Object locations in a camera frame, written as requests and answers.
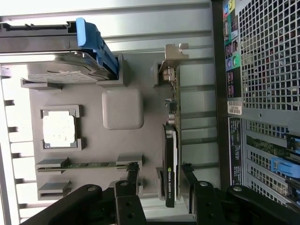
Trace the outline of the green RAM stick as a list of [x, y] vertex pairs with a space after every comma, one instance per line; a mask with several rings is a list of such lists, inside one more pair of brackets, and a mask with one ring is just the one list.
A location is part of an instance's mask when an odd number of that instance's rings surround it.
[[68, 169], [94, 169], [94, 168], [127, 168], [130, 163], [136, 163], [140, 165], [139, 161], [129, 162], [121, 165], [117, 165], [116, 162], [94, 162], [94, 163], [70, 163], [61, 164], [58, 166], [41, 165], [37, 166], [38, 170], [68, 170]]

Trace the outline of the silver CPU chip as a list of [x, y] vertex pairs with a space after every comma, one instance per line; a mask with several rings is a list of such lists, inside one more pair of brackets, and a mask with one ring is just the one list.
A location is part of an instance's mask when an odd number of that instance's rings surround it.
[[45, 148], [69, 148], [75, 142], [75, 118], [69, 111], [49, 111], [43, 117]]

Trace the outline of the hard disk with blue carrier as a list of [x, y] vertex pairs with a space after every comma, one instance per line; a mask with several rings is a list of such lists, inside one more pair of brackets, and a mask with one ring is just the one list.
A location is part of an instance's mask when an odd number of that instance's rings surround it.
[[0, 75], [62, 85], [121, 78], [118, 57], [83, 18], [54, 25], [0, 23]]

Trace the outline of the open black PC case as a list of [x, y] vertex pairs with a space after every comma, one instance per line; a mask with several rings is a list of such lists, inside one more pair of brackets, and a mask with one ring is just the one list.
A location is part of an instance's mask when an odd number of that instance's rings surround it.
[[244, 185], [300, 214], [300, 0], [212, 0], [223, 188]]

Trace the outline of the grey parts rack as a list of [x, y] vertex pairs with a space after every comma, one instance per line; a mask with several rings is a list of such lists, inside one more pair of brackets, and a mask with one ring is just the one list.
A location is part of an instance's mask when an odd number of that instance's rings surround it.
[[[126, 168], [94, 168], [38, 170], [37, 166], [58, 166], [70, 163], [116, 162], [117, 165], [139, 161], [141, 198], [162, 198], [163, 131], [167, 120], [165, 100], [170, 97], [167, 86], [153, 87], [152, 69], [163, 60], [162, 53], [133, 53], [122, 56], [123, 74], [128, 87], [142, 94], [144, 124], [139, 129], [109, 130], [103, 124], [102, 95], [105, 88], [95, 84], [65, 85], [62, 90], [31, 90], [30, 106], [33, 132], [37, 198], [56, 201], [86, 184], [108, 188], [116, 180], [127, 177]], [[77, 131], [82, 149], [44, 149], [42, 111], [70, 109], [77, 106]]]

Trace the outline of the blue card retention clip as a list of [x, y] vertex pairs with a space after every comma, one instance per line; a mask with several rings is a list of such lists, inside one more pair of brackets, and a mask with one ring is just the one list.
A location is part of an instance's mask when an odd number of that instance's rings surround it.
[[300, 165], [294, 164], [280, 157], [271, 159], [271, 171], [280, 172], [286, 176], [300, 179]]

